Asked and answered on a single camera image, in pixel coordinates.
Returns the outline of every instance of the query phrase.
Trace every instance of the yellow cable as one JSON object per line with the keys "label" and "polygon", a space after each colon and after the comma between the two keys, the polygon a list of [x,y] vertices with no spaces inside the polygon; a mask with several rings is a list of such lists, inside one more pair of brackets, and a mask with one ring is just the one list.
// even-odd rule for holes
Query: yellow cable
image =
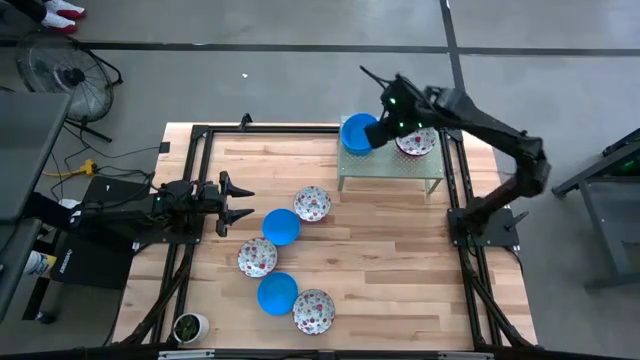
{"label": "yellow cable", "polygon": [[43,171],[42,175],[61,177],[61,176],[71,176],[71,175],[78,175],[78,174],[87,174],[89,176],[93,176],[95,174],[96,168],[97,168],[96,162],[91,159],[87,159],[84,161],[84,165],[80,166],[78,170],[74,170],[68,173],[50,173],[50,172]]}
{"label": "yellow cable", "polygon": [[72,171],[70,173],[49,173],[49,172],[43,171],[42,175],[60,177],[60,176],[76,175],[76,174],[80,174],[80,173],[83,173],[83,172],[84,172],[84,170],[76,170],[76,171]]}

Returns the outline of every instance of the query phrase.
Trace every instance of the bowl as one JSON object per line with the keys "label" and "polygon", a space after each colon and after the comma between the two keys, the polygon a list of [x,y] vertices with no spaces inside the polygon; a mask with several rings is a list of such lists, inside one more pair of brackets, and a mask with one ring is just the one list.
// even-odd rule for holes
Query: bowl
{"label": "bowl", "polygon": [[262,234],[274,245],[289,245],[300,234],[300,219],[289,209],[273,210],[262,221]]}
{"label": "bowl", "polygon": [[347,119],[340,130],[340,141],[344,148],[350,154],[358,156],[370,153],[372,147],[364,133],[364,128],[377,121],[373,115],[367,113],[355,114]]}
{"label": "bowl", "polygon": [[238,251],[238,268],[249,277],[266,276],[277,262],[276,246],[265,238],[251,239]]}
{"label": "bowl", "polygon": [[331,210],[331,197],[319,186],[307,186],[293,198],[293,210],[304,221],[320,221]]}
{"label": "bowl", "polygon": [[258,304],[269,315],[284,315],[293,309],[298,297],[298,285],[287,273],[275,272],[262,279],[258,286]]}
{"label": "bowl", "polygon": [[307,335],[320,335],[329,330],[335,316],[333,300],[322,290],[305,290],[293,304],[293,322]]}
{"label": "bowl", "polygon": [[411,134],[396,138],[396,145],[403,153],[411,156],[423,156],[436,145],[438,134],[433,128],[416,130]]}

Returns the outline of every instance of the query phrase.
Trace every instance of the small potted plant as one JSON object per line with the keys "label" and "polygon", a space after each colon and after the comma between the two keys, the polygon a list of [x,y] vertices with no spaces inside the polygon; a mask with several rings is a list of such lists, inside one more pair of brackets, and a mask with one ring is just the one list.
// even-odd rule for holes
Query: small potted plant
{"label": "small potted plant", "polygon": [[173,337],[180,344],[199,342],[207,336],[208,332],[209,320],[200,314],[182,314],[173,324]]}

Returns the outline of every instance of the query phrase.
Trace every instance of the fan guard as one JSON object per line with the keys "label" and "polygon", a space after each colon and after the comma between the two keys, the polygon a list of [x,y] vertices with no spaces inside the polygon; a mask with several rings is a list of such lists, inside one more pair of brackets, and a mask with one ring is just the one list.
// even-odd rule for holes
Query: fan guard
{"label": "fan guard", "polygon": [[32,92],[71,96],[67,119],[89,123],[102,119],[113,104],[113,85],[103,60],[72,38],[44,31],[18,43],[16,65]]}

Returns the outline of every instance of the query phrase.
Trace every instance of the wooden table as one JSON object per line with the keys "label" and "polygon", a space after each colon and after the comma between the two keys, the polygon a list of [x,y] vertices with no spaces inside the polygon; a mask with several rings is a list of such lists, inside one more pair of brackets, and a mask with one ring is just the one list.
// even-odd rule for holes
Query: wooden table
{"label": "wooden table", "polygon": [[[171,142],[171,151],[159,156],[156,185],[182,177],[192,125],[167,124],[163,141]],[[233,225],[226,238],[215,234],[215,216],[205,224],[185,308],[205,315],[211,323],[208,337],[198,347],[472,348],[458,254],[448,242],[446,186],[426,203],[421,180],[347,179],[339,193],[337,142],[337,134],[215,135],[208,179],[228,171],[234,184],[256,193],[230,200],[230,207],[256,211]],[[492,149],[468,134],[465,146],[474,192],[486,194],[499,184]],[[197,158],[194,178],[199,163]],[[304,335],[289,315],[262,312],[256,302],[260,280],[237,270],[238,248],[262,235],[264,216],[275,208],[291,208],[295,193],[307,185],[330,192],[331,213],[321,223],[304,224],[295,243],[278,249],[276,269],[291,274],[301,291],[319,288],[332,296],[336,320],[321,336]],[[156,300],[166,252],[166,245],[156,244],[135,258],[114,341],[131,333]],[[487,249],[487,261],[496,301],[523,336],[535,343],[518,264],[503,249]],[[167,307],[163,338],[170,331],[173,306]],[[483,306],[479,311],[488,339]]]}

